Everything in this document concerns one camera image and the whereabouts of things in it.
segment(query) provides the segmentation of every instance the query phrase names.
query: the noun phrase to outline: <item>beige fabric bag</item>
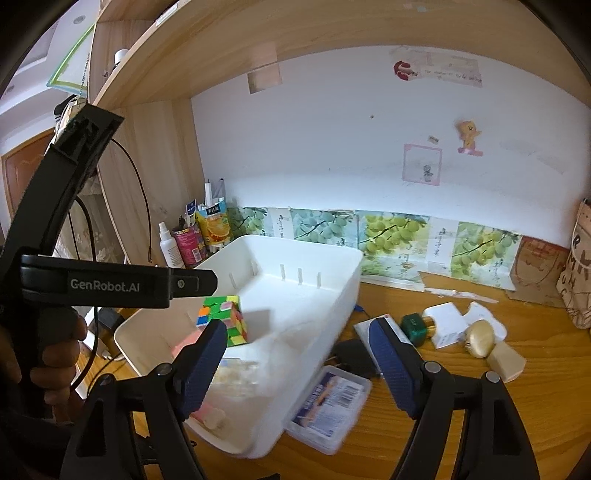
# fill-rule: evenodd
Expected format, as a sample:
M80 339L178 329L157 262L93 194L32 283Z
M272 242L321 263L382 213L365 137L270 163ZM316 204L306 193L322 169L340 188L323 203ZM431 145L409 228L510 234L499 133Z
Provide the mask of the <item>beige fabric bag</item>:
M556 288L575 327L591 327L591 200L577 212L569 257Z

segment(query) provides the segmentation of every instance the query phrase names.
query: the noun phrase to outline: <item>lace curtain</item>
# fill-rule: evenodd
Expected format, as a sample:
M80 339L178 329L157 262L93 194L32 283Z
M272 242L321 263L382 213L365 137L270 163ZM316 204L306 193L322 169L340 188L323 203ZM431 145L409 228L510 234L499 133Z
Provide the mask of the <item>lace curtain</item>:
M111 223L107 205L100 189L97 177L89 179L79 194L80 200L88 209L90 221L95 237L96 259L99 262L123 263L123 250L117 239L115 229ZM90 247L90 230L86 223L86 217L77 203L70 209L72 226L76 238L76 246L81 260L92 260ZM66 218L61 228L60 236L56 243L55 257L77 258L76 246L72 237L70 222Z

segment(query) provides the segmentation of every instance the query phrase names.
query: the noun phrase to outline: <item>orange juice box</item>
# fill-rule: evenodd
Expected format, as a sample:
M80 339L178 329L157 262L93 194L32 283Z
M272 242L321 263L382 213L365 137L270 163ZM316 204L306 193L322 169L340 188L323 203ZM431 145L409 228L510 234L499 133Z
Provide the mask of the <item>orange juice box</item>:
M210 251L217 251L232 240L223 197L214 199L211 206L199 205L195 211L195 220Z

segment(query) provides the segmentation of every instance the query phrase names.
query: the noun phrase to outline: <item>grape painting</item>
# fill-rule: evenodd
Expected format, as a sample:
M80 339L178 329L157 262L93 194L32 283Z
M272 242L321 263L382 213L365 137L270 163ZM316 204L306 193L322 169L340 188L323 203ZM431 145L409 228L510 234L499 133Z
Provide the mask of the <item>grape painting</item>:
M242 235L273 236L266 208L228 207L228 220L234 238Z
M342 247L357 245L357 222L354 212L292 209L291 220L295 240Z
M495 271L511 269L520 242L517 233L460 222L452 254L452 277L484 283L481 277L490 279L492 274L496 286L499 279L495 281Z
M392 212L357 212L363 275L420 282L426 267L429 217Z

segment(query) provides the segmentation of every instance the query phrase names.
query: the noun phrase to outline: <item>wooden door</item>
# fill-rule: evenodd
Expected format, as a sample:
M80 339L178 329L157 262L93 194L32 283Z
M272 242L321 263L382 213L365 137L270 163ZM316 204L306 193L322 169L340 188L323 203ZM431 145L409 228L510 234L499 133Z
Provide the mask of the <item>wooden door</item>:
M14 217L22 194L41 163L53 137L53 129L34 136L2 156L2 176L10 217Z

